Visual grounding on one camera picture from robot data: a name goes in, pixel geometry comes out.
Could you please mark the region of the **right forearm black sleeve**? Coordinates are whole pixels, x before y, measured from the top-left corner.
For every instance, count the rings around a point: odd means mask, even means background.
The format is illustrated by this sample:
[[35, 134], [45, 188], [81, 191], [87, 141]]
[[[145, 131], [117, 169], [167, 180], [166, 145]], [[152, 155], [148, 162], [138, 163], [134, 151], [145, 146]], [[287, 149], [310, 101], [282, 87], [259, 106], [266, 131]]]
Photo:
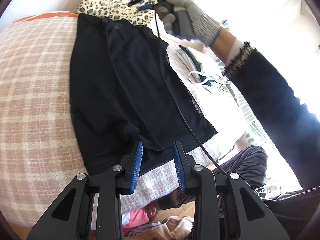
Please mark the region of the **right forearm black sleeve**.
[[319, 186], [319, 121], [272, 64], [225, 29], [210, 43], [303, 189]]

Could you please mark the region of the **right hand grey glove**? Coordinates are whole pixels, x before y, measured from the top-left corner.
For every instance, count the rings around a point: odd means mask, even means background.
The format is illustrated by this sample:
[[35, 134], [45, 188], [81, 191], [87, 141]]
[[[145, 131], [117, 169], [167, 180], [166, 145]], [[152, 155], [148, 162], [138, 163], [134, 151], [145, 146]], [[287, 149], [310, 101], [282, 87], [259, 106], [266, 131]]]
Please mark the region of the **right hand grey glove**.
[[153, 9], [165, 31], [180, 39], [198, 40], [210, 47], [218, 37], [219, 22], [204, 13], [192, 0], [163, 0]]

